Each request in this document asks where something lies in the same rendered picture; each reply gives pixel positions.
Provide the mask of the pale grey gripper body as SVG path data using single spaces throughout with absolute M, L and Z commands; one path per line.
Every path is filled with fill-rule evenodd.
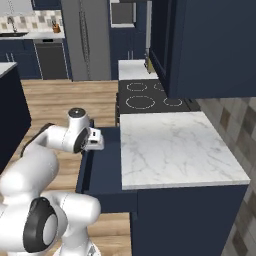
M 99 141 L 96 140 L 87 140 L 84 146 L 85 151 L 91 150 L 103 150 L 104 149 L 104 140 L 100 139 Z

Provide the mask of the navy open drawer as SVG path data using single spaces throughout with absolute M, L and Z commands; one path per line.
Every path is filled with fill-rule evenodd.
M 102 213 L 137 210 L 137 191 L 123 190 L 120 129 L 102 127 L 105 146 L 101 151 L 82 153 L 76 192 L 97 198 Z

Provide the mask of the black hob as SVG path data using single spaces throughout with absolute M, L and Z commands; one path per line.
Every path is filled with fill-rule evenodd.
M 117 115 L 196 112 L 200 110 L 194 99 L 168 98 L 158 79 L 120 80 L 116 94 Z

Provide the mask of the navy kitchen island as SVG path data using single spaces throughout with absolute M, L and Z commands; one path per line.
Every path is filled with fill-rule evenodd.
M 0 63 L 0 174 L 31 126 L 16 63 Z

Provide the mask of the dark grey dishwasher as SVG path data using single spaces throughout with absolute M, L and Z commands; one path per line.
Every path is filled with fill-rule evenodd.
M 34 41 L 41 75 L 44 80 L 67 79 L 68 71 L 61 39 Z

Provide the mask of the olive yellow bottle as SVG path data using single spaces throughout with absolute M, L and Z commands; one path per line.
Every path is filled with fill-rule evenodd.
M 149 74 L 154 73 L 154 67 L 153 67 L 152 62 L 149 57 L 149 50 L 146 50 L 146 52 L 145 52 L 144 66 Z

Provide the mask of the navy tall cupboard run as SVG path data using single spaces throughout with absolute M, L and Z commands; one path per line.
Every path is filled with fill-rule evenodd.
M 118 79 L 119 60 L 138 60 L 146 51 L 146 2 L 136 4 L 136 22 L 132 28 L 112 28 L 109 9 L 111 79 Z

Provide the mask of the grey fridge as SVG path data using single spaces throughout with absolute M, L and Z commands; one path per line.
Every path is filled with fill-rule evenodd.
M 61 0 L 74 81 L 110 80 L 107 0 Z

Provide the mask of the navy base cupboard run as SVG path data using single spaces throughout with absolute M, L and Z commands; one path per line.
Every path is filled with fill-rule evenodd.
M 32 40 L 0 40 L 0 62 L 17 62 L 21 79 L 41 77 Z

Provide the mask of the grey microwave oven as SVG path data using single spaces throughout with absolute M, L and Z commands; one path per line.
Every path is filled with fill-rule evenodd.
M 136 4 L 110 0 L 110 20 L 112 28 L 132 28 L 136 22 Z

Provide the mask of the dark sink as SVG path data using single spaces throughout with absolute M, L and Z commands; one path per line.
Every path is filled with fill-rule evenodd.
M 27 34 L 28 32 L 0 33 L 0 38 L 23 37 Z

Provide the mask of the metal tap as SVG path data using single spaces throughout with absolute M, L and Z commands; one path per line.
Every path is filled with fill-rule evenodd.
M 12 25 L 12 29 L 14 33 L 17 33 L 17 28 L 14 23 L 14 18 L 12 16 L 7 17 L 7 23 Z

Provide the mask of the small navy wall cupboard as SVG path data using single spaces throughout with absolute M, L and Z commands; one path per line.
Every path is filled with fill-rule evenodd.
M 60 0 L 31 0 L 34 10 L 60 10 Z

